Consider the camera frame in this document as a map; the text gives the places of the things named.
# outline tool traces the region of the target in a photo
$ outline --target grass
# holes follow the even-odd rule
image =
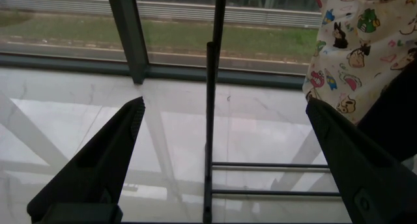
[[[211,40],[209,23],[142,20],[149,51],[205,54]],[[113,18],[0,12],[0,35],[28,39],[80,40],[120,45]],[[225,26],[222,50],[234,57],[308,62],[317,30]]]

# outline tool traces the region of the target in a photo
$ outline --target cartoon print fabric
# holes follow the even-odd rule
[[[322,25],[304,82],[357,124],[417,59],[417,0],[316,0]]]

